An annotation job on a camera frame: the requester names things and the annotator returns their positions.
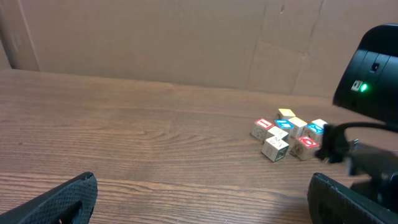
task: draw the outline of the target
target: green led indicator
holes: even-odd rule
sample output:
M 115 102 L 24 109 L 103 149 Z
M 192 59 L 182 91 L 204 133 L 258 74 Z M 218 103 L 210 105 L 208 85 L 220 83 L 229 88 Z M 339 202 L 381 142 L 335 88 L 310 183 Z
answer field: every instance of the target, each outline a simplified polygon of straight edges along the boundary
M 366 91 L 369 88 L 368 84 L 363 83 L 361 85 L 361 88 L 359 89 L 361 91 L 361 93 L 363 93 L 364 91 Z

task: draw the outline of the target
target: beige wall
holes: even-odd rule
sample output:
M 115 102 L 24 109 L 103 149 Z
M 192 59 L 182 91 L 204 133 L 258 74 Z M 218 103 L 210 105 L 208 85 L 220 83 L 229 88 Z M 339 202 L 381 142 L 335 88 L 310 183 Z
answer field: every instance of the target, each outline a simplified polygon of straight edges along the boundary
M 397 0 L 1 0 L 17 68 L 331 96 Z

